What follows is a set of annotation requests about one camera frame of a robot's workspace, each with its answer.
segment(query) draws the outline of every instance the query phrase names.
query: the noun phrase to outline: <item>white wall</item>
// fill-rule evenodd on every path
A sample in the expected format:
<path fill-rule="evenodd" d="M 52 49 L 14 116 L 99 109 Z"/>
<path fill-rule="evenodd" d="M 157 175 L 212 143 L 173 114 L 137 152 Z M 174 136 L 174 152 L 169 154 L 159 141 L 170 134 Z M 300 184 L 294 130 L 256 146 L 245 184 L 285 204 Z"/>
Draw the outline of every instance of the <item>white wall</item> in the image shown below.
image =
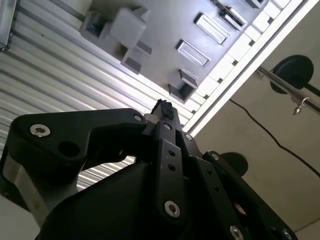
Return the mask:
<path fill-rule="evenodd" d="M 296 236 L 299 240 L 319 240 L 320 239 L 320 220 L 297 231 Z"/>
<path fill-rule="evenodd" d="M 320 88 L 320 3 L 262 64 L 272 69 L 282 59 L 302 54 L 311 58 L 311 83 Z M 275 93 L 268 79 L 253 74 L 232 99 L 243 105 L 277 140 L 320 172 L 320 118 L 308 108 L 292 116 L 288 95 Z M 247 114 L 228 102 L 196 136 L 202 152 L 238 152 L 249 163 L 245 181 L 293 231 L 320 219 L 320 179 L 295 157 L 280 149 Z"/>
<path fill-rule="evenodd" d="M 0 239 L 2 240 L 34 240 L 39 227 L 33 216 L 0 196 Z"/>

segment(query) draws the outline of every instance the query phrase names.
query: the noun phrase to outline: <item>black cable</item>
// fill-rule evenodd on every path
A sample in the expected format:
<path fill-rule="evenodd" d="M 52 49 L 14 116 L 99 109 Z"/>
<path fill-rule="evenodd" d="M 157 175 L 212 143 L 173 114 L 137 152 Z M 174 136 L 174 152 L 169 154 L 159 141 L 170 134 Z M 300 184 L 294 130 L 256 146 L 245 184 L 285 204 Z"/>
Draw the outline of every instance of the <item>black cable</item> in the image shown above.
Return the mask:
<path fill-rule="evenodd" d="M 273 139 L 273 141 L 278 145 L 279 148 L 281 148 L 282 150 L 285 150 L 286 152 L 288 152 L 289 154 L 294 156 L 296 159 L 298 159 L 300 162 L 302 162 L 304 165 L 306 165 L 313 173 L 315 173 L 320 178 L 320 173 L 316 169 L 314 169 L 302 157 L 298 156 L 297 154 L 295 154 L 293 151 L 289 150 L 288 148 L 282 146 L 280 144 L 280 142 L 275 138 L 275 136 L 273 136 L 271 132 L 269 132 L 260 122 L 258 122 L 244 106 L 233 101 L 232 99 L 230 99 L 230 102 L 232 102 L 234 105 L 236 105 L 239 108 L 241 108 L 242 110 L 244 110 L 245 113 L 249 116 L 249 118 L 251 118 L 251 120 L 254 121 L 260 128 L 262 128 Z"/>

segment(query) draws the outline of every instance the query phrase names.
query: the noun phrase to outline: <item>metal rail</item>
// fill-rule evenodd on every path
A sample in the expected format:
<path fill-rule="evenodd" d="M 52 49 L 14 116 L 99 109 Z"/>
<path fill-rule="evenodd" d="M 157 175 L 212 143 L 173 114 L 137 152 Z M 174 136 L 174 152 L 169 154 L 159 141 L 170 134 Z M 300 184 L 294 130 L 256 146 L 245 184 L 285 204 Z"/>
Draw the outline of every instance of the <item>metal rail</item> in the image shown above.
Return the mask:
<path fill-rule="evenodd" d="M 272 83 L 274 83 L 280 89 L 289 94 L 292 100 L 298 104 L 298 108 L 300 107 L 300 110 L 302 107 L 307 107 L 313 110 L 316 114 L 320 115 L 320 106 L 317 103 L 315 103 L 309 96 L 303 94 L 300 90 L 294 88 L 293 86 L 285 82 L 283 79 L 268 71 L 262 66 L 258 68 L 258 71 L 261 72 L 263 76 L 267 76 Z"/>

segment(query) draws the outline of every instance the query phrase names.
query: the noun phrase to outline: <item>metal hook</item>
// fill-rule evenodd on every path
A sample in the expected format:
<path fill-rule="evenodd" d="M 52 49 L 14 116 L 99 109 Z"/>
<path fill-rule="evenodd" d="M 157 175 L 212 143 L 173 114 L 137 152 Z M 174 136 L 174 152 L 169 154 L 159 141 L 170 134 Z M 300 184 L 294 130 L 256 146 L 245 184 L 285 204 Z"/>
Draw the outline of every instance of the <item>metal hook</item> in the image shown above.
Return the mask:
<path fill-rule="evenodd" d="M 308 99 L 310 99 L 310 97 L 306 97 L 305 99 L 303 99 L 301 104 L 298 104 L 298 106 L 292 111 L 291 115 L 298 115 L 302 111 L 302 108 L 306 107 L 305 101 Z"/>

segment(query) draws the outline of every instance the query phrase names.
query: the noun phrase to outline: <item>black disc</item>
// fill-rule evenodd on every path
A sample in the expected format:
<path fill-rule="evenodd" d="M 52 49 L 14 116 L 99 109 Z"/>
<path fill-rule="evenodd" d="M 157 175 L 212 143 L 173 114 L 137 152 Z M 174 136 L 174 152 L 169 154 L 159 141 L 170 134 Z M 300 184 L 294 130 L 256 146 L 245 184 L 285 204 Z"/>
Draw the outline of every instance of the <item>black disc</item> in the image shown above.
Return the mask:
<path fill-rule="evenodd" d="M 222 153 L 221 157 L 242 177 L 248 171 L 248 161 L 240 153 L 226 152 Z"/>
<path fill-rule="evenodd" d="M 301 90 L 311 80 L 314 74 L 314 65 L 306 56 L 293 55 L 282 60 L 274 67 L 272 72 L 294 88 Z M 270 85 L 275 92 L 279 94 L 286 94 L 272 82 L 270 82 Z"/>

